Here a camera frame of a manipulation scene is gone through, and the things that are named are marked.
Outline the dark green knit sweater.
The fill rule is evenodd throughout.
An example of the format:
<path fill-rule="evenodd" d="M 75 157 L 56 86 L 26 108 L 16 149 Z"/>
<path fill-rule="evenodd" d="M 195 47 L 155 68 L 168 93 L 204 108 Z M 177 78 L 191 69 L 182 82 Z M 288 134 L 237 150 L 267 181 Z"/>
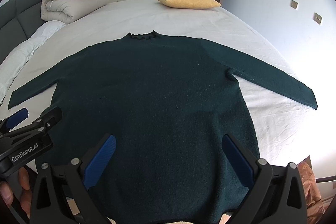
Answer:
<path fill-rule="evenodd" d="M 98 43 L 68 56 L 13 91 L 13 108 L 54 86 L 62 110 L 53 149 L 36 160 L 60 165 L 105 134 L 116 151 L 89 190 L 117 223 L 218 223 L 246 189 L 228 164 L 232 134 L 259 147 L 238 78 L 316 108 L 313 91 L 285 72 L 204 39 L 152 32 Z"/>

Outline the orange fabric by bed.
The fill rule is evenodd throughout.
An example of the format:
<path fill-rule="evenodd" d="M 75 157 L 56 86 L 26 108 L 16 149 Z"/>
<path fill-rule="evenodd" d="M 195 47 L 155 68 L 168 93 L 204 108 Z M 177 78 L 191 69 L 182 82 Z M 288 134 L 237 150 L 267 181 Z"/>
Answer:
<path fill-rule="evenodd" d="M 311 168 L 310 157 L 307 157 L 298 164 L 298 171 L 305 195 L 307 223 L 315 224 L 323 216 L 325 208 L 322 203 L 321 193 L 315 180 L 315 175 Z"/>

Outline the white quilt at bed edge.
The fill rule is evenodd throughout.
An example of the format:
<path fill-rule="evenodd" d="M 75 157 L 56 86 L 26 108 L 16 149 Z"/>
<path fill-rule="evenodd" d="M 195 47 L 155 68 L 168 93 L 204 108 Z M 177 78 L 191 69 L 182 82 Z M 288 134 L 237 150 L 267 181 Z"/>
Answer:
<path fill-rule="evenodd" d="M 34 52 L 65 25 L 58 20 L 44 23 L 29 39 L 20 43 L 8 54 L 4 62 L 1 63 L 1 104 L 15 78 L 31 59 Z"/>

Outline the white bed sheet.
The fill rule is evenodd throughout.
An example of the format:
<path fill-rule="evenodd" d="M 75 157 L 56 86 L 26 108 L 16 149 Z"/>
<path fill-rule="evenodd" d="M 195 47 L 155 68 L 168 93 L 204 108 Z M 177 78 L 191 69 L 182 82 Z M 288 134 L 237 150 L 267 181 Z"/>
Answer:
<path fill-rule="evenodd" d="M 128 34 L 152 32 L 215 42 L 259 59 L 293 77 L 271 43 L 225 9 L 172 9 L 156 0 L 115 2 L 64 26 L 36 50 L 6 93 L 1 116 L 6 117 L 25 107 L 32 121 L 51 108 L 54 86 L 13 108 L 9 108 L 8 104 L 13 91 L 66 57 L 98 43 L 122 39 Z M 317 124 L 317 108 L 303 105 L 243 78 L 238 78 L 238 82 L 255 128 L 259 147 L 256 157 L 264 157 L 275 165 L 287 165 L 309 156 L 307 140 Z"/>

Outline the dark grey upholstered headboard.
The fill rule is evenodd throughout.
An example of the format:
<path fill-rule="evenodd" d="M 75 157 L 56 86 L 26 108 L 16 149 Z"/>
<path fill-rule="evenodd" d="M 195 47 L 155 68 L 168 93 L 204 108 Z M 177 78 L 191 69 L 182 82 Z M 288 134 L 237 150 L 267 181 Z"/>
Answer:
<path fill-rule="evenodd" d="M 41 19 L 41 3 L 42 0 L 9 0 L 1 6 L 0 62 L 45 23 Z"/>

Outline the folded beige duvet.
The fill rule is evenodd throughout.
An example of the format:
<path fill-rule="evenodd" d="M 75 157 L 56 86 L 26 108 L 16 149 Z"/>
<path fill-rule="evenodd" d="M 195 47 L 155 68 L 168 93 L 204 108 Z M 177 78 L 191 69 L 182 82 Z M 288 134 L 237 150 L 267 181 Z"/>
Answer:
<path fill-rule="evenodd" d="M 108 3 L 109 0 L 42 0 L 41 19 L 70 24 Z"/>

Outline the yellow pillow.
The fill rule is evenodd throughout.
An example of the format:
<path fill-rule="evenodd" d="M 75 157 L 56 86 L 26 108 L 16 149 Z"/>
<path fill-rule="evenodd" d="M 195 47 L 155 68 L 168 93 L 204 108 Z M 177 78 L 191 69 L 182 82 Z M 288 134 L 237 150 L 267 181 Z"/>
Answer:
<path fill-rule="evenodd" d="M 175 9 L 204 10 L 220 7 L 216 0 L 157 0 L 161 4 Z"/>

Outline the lower wall socket plate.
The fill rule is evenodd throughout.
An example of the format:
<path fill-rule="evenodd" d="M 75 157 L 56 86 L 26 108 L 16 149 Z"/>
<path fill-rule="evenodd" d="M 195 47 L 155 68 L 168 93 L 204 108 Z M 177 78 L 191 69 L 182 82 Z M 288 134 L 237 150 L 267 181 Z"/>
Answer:
<path fill-rule="evenodd" d="M 321 24 L 321 21 L 322 21 L 322 16 L 320 16 L 318 13 L 314 13 L 314 16 L 313 16 L 313 20 L 318 23 L 318 24 Z"/>

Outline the upper wall switch plate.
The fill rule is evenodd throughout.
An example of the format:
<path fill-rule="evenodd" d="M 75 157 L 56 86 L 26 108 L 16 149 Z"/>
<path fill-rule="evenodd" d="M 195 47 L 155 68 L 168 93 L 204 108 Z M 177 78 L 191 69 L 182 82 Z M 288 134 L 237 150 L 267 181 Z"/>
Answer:
<path fill-rule="evenodd" d="M 291 0 L 290 2 L 290 6 L 293 8 L 293 9 L 297 9 L 298 8 L 298 2 L 294 1 L 294 0 Z"/>

